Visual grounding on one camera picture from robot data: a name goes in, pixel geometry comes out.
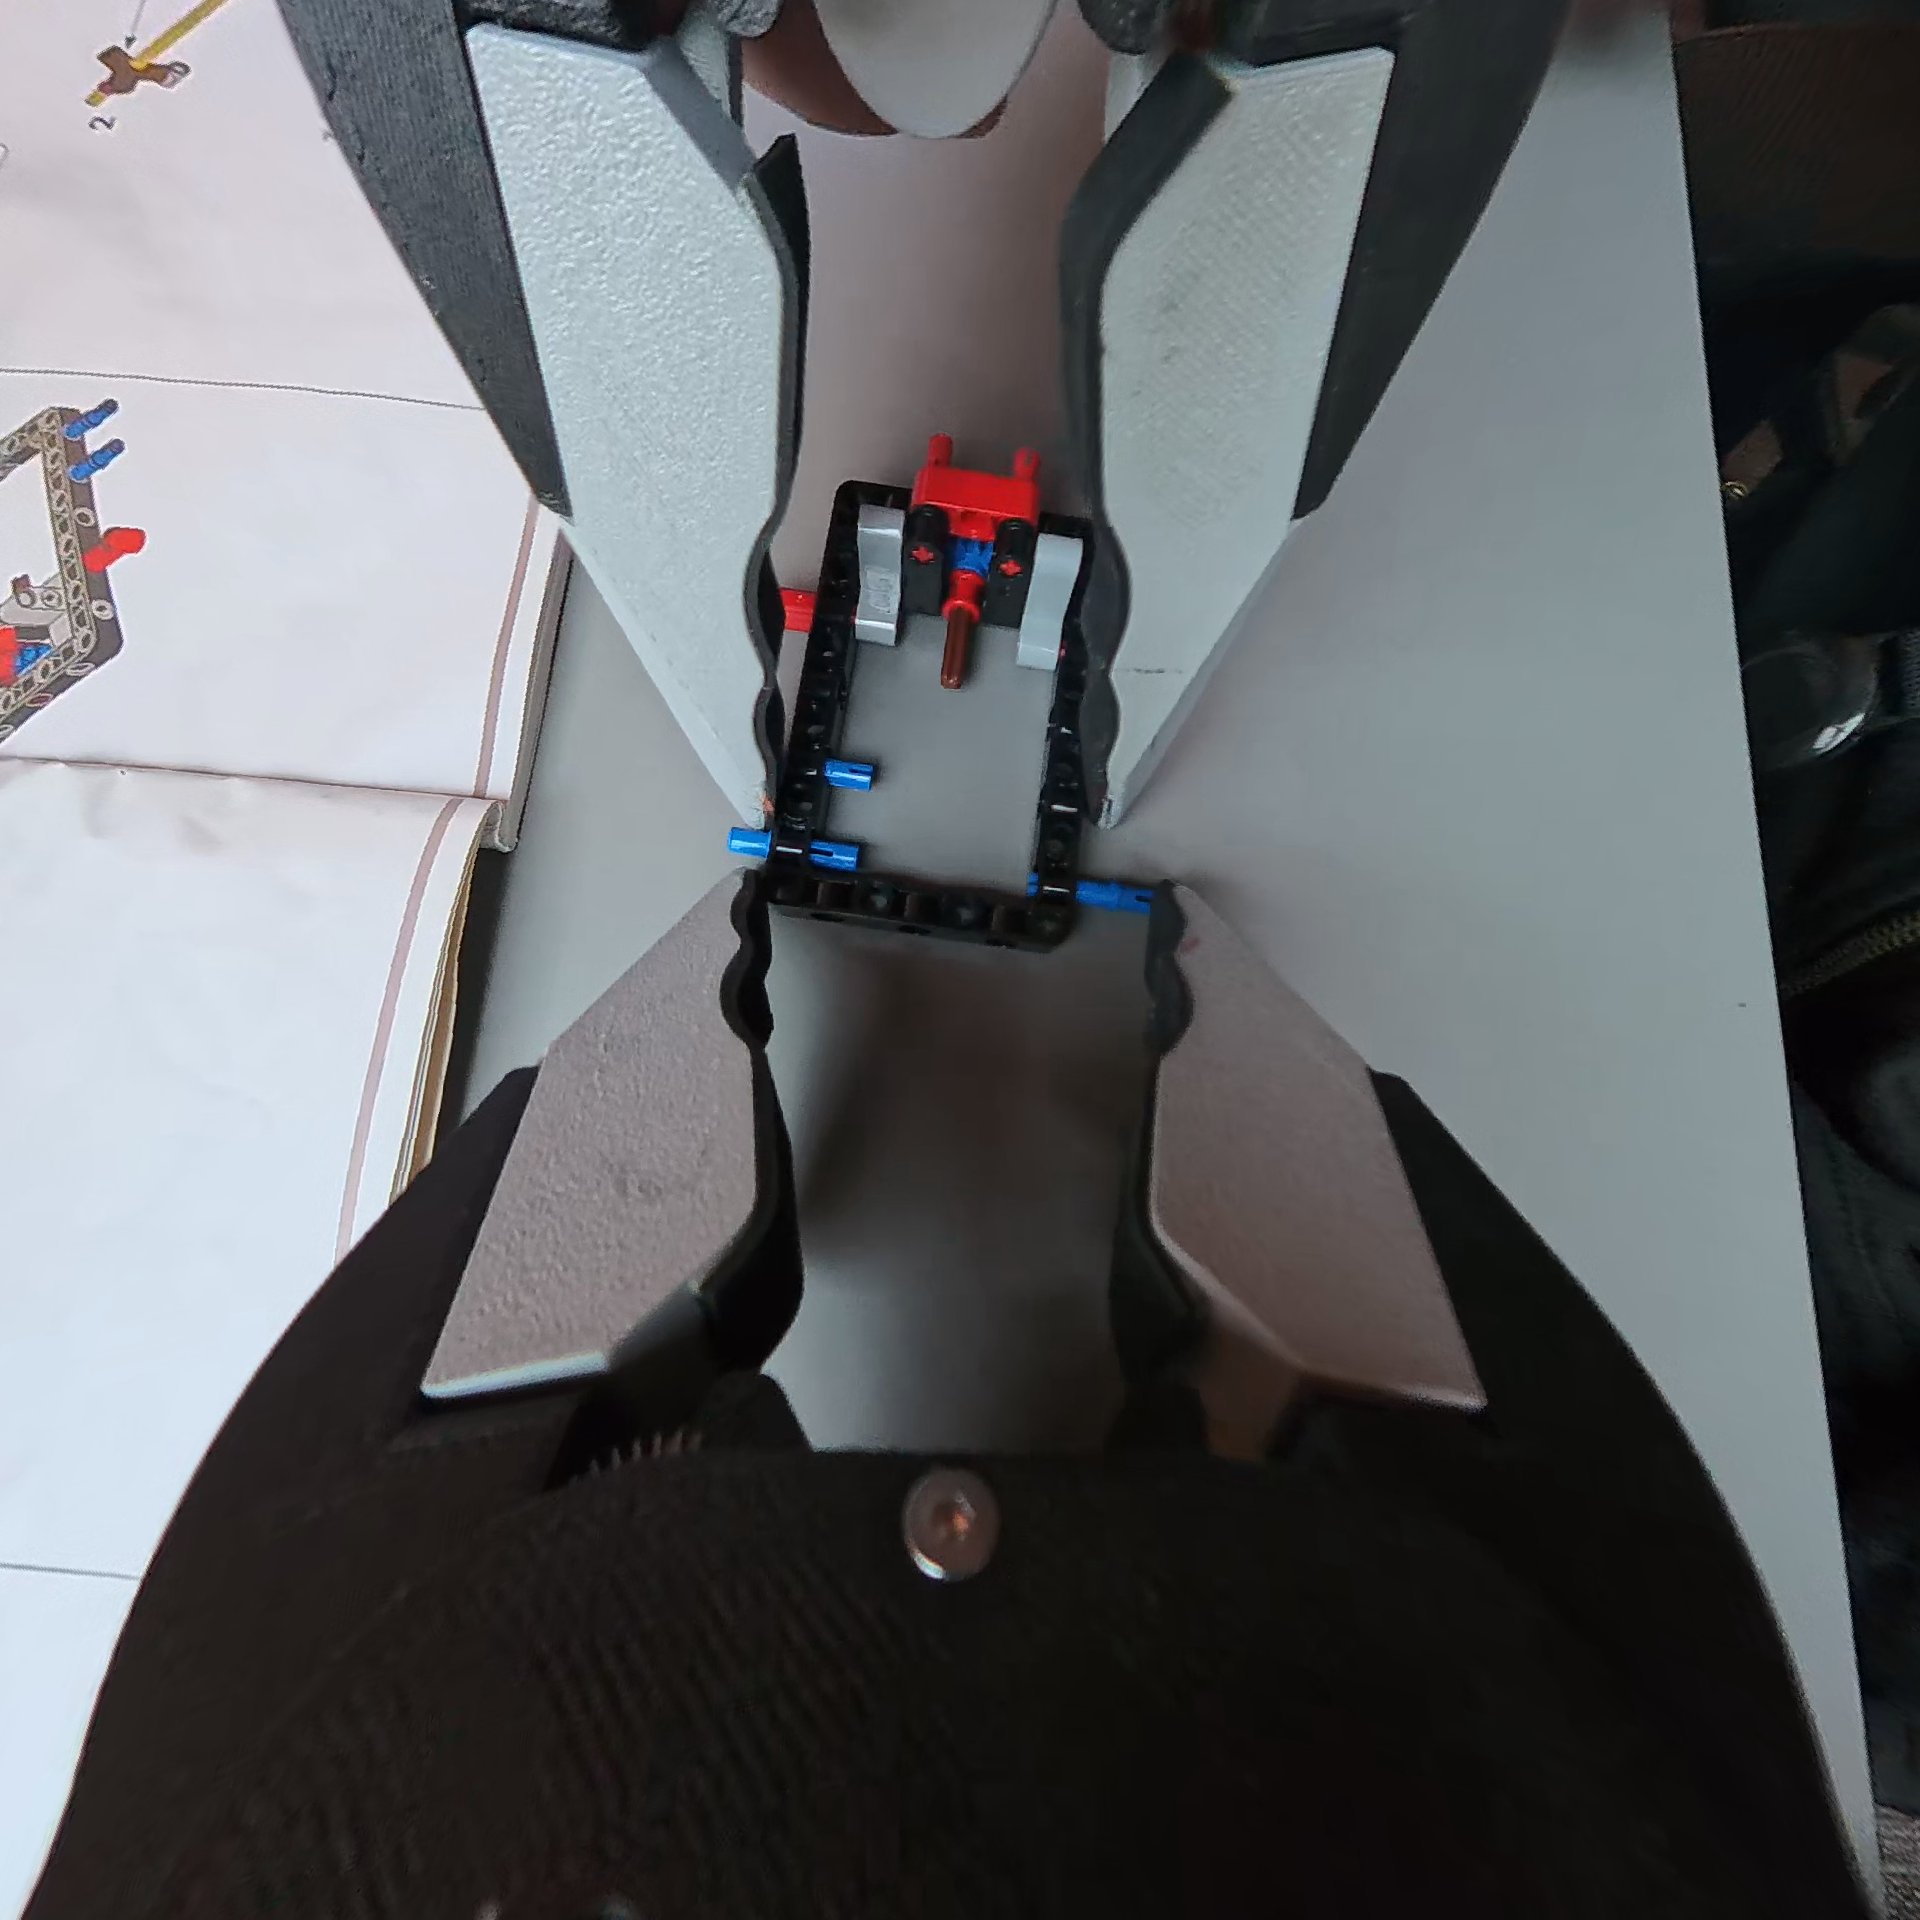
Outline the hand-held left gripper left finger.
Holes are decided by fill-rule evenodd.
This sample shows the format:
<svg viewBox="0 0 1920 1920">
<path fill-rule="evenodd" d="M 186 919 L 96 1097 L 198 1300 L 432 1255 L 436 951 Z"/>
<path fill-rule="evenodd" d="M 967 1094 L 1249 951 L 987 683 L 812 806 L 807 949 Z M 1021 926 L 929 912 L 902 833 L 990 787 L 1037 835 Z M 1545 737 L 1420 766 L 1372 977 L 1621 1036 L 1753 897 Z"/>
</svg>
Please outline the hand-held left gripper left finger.
<svg viewBox="0 0 1920 1920">
<path fill-rule="evenodd" d="M 767 900 L 726 876 L 545 1051 L 443 1333 L 432 1400 L 761 1368 L 798 1314 Z"/>
</svg>

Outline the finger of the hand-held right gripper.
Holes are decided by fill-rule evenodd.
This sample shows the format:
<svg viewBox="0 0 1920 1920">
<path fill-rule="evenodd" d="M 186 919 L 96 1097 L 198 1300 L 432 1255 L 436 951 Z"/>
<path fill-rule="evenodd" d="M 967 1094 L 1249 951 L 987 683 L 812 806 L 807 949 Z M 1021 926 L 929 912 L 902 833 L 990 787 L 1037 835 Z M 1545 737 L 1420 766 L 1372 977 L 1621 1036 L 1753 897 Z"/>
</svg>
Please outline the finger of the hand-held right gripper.
<svg viewBox="0 0 1920 1920">
<path fill-rule="evenodd" d="M 667 35 L 504 23 L 468 64 L 568 483 L 568 539 L 704 766 L 767 821 L 762 564 L 793 483 L 800 271 L 737 105 Z"/>
<path fill-rule="evenodd" d="M 1106 828 L 1291 533 L 1395 64 L 1379 45 L 1170 55 L 1072 195 L 1062 382 L 1096 532 L 1085 727 Z"/>
</svg>

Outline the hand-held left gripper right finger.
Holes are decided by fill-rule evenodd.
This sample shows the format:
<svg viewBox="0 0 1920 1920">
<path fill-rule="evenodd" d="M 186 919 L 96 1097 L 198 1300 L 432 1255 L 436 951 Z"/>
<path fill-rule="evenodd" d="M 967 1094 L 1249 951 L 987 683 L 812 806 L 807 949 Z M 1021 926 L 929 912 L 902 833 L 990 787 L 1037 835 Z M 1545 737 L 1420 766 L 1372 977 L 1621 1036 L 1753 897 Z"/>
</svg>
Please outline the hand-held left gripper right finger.
<svg viewBox="0 0 1920 1920">
<path fill-rule="evenodd" d="M 1153 890 L 1143 981 L 1110 1277 L 1124 1379 L 1204 1410 L 1484 1407 L 1361 1052 L 1184 884 Z"/>
</svg>

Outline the black lego frame assembly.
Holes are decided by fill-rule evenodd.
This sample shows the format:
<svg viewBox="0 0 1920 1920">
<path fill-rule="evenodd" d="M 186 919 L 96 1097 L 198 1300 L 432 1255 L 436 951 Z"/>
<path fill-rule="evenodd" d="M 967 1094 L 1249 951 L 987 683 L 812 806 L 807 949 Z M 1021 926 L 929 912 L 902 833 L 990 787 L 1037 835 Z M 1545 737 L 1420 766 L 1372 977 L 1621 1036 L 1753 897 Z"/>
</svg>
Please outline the black lego frame assembly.
<svg viewBox="0 0 1920 1920">
<path fill-rule="evenodd" d="M 1035 446 L 978 467 L 935 430 L 911 483 L 840 485 L 816 590 L 781 594 L 800 671 L 765 828 L 863 859 L 751 857 L 773 906 L 990 949 L 1067 940 L 1093 908 L 1035 906 L 1024 885 L 1086 876 L 1090 571 L 1091 523 L 1043 508 Z M 875 788 L 830 788 L 830 754 L 878 764 Z"/>
</svg>

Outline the person's right hand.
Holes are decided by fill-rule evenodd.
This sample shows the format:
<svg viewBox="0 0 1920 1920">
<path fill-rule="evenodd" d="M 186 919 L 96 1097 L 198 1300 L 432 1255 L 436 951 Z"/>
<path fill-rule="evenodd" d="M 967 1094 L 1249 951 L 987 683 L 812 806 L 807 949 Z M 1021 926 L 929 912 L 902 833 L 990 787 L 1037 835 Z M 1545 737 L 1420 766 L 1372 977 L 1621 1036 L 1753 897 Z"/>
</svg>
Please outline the person's right hand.
<svg viewBox="0 0 1920 1920">
<path fill-rule="evenodd" d="M 762 35 L 742 42 L 753 93 L 811 127 L 848 136 L 891 136 L 891 127 L 853 86 L 811 8 L 791 4 Z"/>
</svg>

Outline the white instruction booklet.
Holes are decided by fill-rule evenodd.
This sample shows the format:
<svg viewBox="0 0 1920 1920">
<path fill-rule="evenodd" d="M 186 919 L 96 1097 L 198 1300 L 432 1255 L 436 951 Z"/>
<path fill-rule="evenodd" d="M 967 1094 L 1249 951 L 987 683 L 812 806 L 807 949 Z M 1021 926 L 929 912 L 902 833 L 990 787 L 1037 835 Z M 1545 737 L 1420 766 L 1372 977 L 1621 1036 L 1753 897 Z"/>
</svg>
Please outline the white instruction booklet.
<svg viewBox="0 0 1920 1920">
<path fill-rule="evenodd" d="M 277 4 L 6 4 L 8 1572 L 136 1579 L 432 1124 L 557 520 Z"/>
</svg>

